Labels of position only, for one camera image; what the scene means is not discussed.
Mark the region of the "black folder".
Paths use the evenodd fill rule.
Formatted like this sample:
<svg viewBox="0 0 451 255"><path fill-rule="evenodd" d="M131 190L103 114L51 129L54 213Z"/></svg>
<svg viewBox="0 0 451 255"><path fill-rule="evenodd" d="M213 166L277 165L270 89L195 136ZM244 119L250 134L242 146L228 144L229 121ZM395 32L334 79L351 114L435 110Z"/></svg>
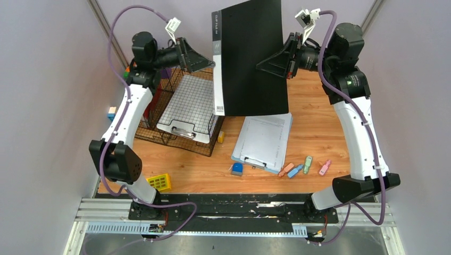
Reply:
<svg viewBox="0 0 451 255"><path fill-rule="evenodd" d="M286 78L257 69L283 47L280 1L245 1L211 14L213 110L218 116L289 112Z"/></svg>

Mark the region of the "blue clipboard with papers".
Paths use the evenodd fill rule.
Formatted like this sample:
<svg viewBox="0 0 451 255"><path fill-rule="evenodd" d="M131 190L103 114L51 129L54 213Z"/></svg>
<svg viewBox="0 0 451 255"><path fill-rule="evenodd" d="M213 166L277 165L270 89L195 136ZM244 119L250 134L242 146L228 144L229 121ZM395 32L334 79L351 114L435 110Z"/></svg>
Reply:
<svg viewBox="0 0 451 255"><path fill-rule="evenodd" d="M291 113L244 119L231 159L278 174L285 164Z"/></svg>

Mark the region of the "red folder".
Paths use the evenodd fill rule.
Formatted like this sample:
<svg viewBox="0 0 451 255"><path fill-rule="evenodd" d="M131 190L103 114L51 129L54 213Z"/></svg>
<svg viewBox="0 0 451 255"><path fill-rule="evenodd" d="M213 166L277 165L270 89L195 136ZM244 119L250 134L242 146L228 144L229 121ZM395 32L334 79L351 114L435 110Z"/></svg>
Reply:
<svg viewBox="0 0 451 255"><path fill-rule="evenodd" d="M148 104L148 106L146 107L146 109L143 113L143 118L148 123L148 125L150 125L152 122L152 112L155 110L156 105L158 104L161 93L162 93L162 89L159 86L157 88L155 94L153 95L151 102Z"/></svg>

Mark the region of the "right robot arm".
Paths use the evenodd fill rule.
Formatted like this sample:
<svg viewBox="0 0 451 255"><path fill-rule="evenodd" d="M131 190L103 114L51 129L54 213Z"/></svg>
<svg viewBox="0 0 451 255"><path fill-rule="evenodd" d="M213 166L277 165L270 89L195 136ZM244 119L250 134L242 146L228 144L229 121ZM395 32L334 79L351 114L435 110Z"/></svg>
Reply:
<svg viewBox="0 0 451 255"><path fill-rule="evenodd" d="M351 23L338 24L326 46L304 46L303 36L291 33L284 46L256 65L256 69L280 78L293 78L298 69L322 68L323 89L337 113L347 143L350 174L336 177L332 185L308 195L304 216L317 222L332 208L359 199L380 195L400 185L380 152L373 130L370 88L357 67L364 46L363 31Z"/></svg>

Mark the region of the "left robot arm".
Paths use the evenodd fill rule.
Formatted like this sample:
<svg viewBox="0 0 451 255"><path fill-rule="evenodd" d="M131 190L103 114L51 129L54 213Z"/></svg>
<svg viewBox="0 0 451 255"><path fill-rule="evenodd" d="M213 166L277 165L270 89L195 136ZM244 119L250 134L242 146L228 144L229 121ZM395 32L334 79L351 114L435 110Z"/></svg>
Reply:
<svg viewBox="0 0 451 255"><path fill-rule="evenodd" d="M159 49L149 32L133 36L132 52L127 78L118 75L124 96L116 116L102 138L90 142L89 152L110 195L117 197L125 190L144 215L158 219L165 206L159 191L143 176L142 161L132 149L141 117L157 91L163 69L178 66L193 73L215 63L196 52L183 37L175 39L174 46Z"/></svg>

